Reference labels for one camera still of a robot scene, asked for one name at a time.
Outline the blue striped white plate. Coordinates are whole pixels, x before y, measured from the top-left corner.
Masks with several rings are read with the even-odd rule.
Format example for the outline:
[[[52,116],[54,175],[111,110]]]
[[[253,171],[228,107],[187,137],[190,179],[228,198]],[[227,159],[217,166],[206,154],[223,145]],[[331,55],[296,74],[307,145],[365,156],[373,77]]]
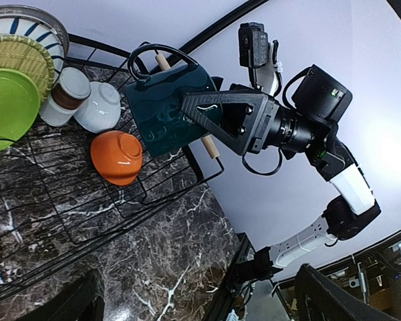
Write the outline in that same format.
[[[59,77],[70,39],[64,25],[52,14],[26,5],[0,5],[0,35],[22,35],[40,43],[54,62],[55,77]]]

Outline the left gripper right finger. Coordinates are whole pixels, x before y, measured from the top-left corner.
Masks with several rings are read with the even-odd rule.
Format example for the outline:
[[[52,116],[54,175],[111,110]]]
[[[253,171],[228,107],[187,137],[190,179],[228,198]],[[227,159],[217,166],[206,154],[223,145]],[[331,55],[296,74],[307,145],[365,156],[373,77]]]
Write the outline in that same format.
[[[314,308],[326,320],[394,320],[341,289],[311,265],[303,264],[295,278],[295,295],[300,320],[312,320]]]

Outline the white brown-band cup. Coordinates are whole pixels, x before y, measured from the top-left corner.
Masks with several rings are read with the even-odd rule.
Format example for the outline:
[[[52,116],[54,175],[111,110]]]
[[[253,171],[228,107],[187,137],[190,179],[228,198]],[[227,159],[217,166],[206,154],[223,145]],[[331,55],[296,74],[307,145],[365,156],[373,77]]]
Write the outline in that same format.
[[[66,67],[39,111],[50,126],[63,126],[91,94],[90,81],[79,69]]]

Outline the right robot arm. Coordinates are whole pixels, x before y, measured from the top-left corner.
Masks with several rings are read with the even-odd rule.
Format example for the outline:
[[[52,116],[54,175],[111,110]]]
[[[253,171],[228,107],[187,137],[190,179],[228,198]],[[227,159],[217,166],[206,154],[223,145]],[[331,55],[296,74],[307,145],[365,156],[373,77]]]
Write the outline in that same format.
[[[185,115],[235,154],[257,154],[270,146],[277,147],[280,160],[303,153],[339,193],[303,231],[237,264],[234,279],[241,284],[272,278],[322,245],[353,238],[381,211],[358,162],[337,136],[352,93],[318,66],[305,68],[293,82],[298,88],[281,100],[235,84],[227,91],[186,93],[180,103]]]

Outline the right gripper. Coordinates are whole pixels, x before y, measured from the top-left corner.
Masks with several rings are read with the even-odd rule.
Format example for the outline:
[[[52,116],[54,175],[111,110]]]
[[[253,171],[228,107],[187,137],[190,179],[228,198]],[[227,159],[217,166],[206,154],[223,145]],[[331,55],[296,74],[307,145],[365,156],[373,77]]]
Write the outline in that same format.
[[[216,104],[203,112],[199,125],[235,154],[259,154],[280,104],[272,96],[252,90],[185,94],[180,105],[189,110]]]

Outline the dark green mug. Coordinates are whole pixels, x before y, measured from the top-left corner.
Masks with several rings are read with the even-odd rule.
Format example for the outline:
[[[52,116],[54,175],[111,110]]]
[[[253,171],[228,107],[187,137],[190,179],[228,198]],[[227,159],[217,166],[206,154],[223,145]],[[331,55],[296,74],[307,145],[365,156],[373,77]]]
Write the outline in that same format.
[[[154,50],[177,54],[186,63],[153,75],[135,70],[136,58]],[[130,54],[128,71],[134,81],[125,86],[125,97],[152,158],[180,149],[207,134],[180,108],[185,94],[217,90],[213,79],[196,60],[176,48],[147,43]]]

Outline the orange bowl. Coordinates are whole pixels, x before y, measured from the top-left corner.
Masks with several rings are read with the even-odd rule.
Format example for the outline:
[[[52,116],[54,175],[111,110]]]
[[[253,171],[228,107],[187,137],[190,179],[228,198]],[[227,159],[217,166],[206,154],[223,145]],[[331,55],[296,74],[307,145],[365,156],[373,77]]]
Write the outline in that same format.
[[[140,141],[119,130],[103,132],[95,137],[90,146],[90,156],[100,176],[117,186],[132,184],[143,162]]]

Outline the yellow woven plate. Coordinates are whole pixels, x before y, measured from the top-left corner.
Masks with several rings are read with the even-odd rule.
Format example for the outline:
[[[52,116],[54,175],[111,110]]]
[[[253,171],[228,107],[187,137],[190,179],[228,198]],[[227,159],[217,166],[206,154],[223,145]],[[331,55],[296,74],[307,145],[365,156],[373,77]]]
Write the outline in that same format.
[[[0,35],[0,68],[19,71],[33,80],[42,102],[55,82],[49,52],[37,41],[22,35]]]

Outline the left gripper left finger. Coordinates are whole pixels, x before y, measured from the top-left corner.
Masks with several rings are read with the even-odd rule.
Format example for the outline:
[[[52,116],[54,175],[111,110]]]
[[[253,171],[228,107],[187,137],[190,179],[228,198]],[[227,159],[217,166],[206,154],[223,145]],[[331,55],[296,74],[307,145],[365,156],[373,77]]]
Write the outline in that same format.
[[[16,320],[103,320],[104,280],[96,268],[65,269],[59,291],[44,304]]]

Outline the white ceramic bowl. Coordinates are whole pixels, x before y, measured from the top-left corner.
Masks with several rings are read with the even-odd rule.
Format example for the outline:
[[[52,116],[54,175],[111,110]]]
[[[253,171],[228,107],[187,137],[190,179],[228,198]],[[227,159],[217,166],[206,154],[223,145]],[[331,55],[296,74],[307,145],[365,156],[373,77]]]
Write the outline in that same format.
[[[106,82],[90,82],[91,93],[74,114],[76,122],[95,134],[117,125],[121,115],[120,94]]]

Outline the green plastic plate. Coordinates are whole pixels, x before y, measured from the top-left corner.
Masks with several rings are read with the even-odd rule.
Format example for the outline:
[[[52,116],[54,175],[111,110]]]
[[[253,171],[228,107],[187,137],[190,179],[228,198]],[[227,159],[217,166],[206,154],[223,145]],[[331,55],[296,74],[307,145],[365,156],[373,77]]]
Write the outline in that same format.
[[[32,127],[41,96],[31,78],[0,68],[0,151],[10,147]]]

